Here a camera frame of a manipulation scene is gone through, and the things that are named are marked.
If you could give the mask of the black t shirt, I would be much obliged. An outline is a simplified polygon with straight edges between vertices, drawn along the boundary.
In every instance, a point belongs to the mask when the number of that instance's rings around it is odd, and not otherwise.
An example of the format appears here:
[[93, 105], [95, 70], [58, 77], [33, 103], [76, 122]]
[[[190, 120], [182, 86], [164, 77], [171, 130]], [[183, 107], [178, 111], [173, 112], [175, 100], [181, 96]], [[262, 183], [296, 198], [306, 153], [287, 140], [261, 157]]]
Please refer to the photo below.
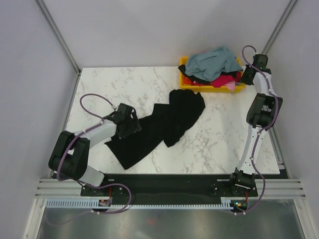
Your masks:
[[142, 130], [126, 138], [118, 136], [105, 145], [127, 170], [148, 156], [161, 142], [174, 146], [193, 127], [205, 109], [201, 93], [172, 90], [168, 104], [154, 104], [151, 115], [139, 119]]

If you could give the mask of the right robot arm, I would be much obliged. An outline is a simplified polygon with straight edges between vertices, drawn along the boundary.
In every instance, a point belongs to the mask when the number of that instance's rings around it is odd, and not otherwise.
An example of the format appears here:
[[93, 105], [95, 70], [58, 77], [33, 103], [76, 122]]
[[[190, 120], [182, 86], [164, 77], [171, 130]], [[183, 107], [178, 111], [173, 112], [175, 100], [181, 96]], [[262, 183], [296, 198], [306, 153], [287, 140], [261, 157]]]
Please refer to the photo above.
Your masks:
[[254, 191], [255, 175], [259, 173], [256, 170], [257, 156], [264, 136], [274, 126], [283, 103], [273, 90], [267, 63], [267, 55], [255, 54], [253, 63], [246, 65], [242, 76], [245, 84], [255, 86], [257, 94], [246, 116], [248, 136], [244, 152], [228, 183], [228, 190], [234, 196]]

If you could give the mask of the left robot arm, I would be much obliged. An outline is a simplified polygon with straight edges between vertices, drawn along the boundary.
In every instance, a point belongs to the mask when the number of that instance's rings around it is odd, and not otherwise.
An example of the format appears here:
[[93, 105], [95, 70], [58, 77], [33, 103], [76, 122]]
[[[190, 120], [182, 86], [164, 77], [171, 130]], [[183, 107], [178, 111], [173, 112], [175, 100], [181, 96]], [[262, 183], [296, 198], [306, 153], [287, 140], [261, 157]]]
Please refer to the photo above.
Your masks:
[[48, 166], [56, 172], [58, 181], [72, 179], [89, 184], [97, 195], [104, 196], [109, 192], [109, 183], [101, 171], [88, 165], [90, 149], [114, 136], [122, 139], [141, 130], [135, 108], [120, 104], [114, 112], [88, 129], [60, 133]]

